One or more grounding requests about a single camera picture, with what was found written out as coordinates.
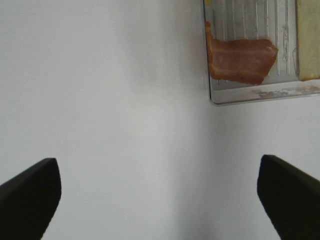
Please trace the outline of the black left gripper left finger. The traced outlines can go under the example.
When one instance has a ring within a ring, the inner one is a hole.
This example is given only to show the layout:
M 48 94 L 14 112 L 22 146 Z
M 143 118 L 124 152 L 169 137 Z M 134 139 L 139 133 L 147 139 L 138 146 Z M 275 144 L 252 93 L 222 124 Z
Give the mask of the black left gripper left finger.
M 62 184 L 55 158 L 45 158 L 0 186 L 0 238 L 40 240 L 59 205 Z

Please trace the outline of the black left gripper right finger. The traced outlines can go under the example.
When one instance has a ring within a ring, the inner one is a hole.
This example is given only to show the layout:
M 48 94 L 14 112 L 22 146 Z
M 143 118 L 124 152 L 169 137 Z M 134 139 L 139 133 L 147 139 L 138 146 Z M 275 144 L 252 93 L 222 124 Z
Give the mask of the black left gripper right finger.
M 320 238 L 320 182 L 275 155 L 263 155 L 257 195 L 282 240 Z

